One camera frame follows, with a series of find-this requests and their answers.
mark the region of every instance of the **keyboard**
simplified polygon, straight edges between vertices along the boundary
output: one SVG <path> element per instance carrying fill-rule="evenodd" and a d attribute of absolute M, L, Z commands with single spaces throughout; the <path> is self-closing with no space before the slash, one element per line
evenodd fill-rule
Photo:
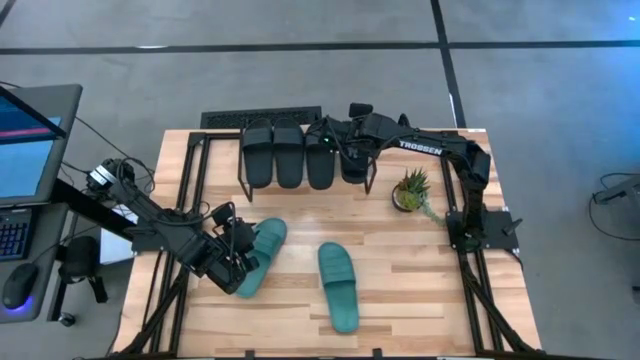
<path fill-rule="evenodd" d="M 29 255 L 32 219 L 31 208 L 0 210 L 0 261 Z"/>

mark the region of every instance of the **plant pot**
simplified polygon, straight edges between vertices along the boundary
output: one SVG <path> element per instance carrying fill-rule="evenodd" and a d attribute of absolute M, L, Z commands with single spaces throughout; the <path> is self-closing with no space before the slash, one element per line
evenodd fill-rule
<path fill-rule="evenodd" d="M 398 198 L 397 198 L 398 186 L 399 185 L 396 185 L 393 188 L 393 191 L 391 192 L 391 204 L 393 204 L 393 207 L 396 208 L 400 212 L 414 212 L 415 210 L 407 209 L 404 206 L 400 205 L 400 202 L 398 201 Z"/>

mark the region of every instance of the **potted plant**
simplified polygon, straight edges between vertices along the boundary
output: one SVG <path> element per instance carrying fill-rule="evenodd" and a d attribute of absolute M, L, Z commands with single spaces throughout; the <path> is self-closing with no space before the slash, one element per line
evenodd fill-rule
<path fill-rule="evenodd" d="M 412 212 L 422 207 L 427 197 L 427 174 L 422 168 L 413 170 L 411 174 L 407 170 L 404 178 L 393 188 L 391 202 L 393 207 L 402 212 Z"/>

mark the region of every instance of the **computer mouse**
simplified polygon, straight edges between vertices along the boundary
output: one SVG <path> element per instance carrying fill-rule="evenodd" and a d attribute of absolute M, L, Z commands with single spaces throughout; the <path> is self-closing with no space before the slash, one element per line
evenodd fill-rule
<path fill-rule="evenodd" d="M 16 267 L 4 283 L 2 303 L 7 309 L 15 309 L 27 302 L 38 276 L 38 267 L 32 263 Z"/>

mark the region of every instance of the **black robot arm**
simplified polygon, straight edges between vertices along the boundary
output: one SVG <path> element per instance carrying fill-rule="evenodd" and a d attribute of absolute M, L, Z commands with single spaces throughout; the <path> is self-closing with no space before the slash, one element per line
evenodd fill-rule
<path fill-rule="evenodd" d="M 336 150 L 345 152 L 353 148 L 372 159 L 390 147 L 447 159 L 460 179 L 465 197 L 462 228 L 476 239 L 485 237 L 486 207 L 482 198 L 489 183 L 491 156 L 474 141 L 456 132 L 414 129 L 376 113 L 349 121 L 337 121 L 327 116 L 320 131 L 325 142 Z"/>
<path fill-rule="evenodd" d="M 231 294 L 242 284 L 247 272 L 257 268 L 253 249 L 255 234 L 241 218 L 235 217 L 233 203 L 225 203 L 206 217 L 213 218 L 223 231 L 211 236 L 202 230 L 203 216 L 163 209 L 135 184 L 133 168 L 126 160 L 105 160 L 87 176 L 87 188 L 138 215 L 138 225 L 127 229 L 136 237 L 151 238 L 198 277 L 207 275 L 224 292 Z"/>

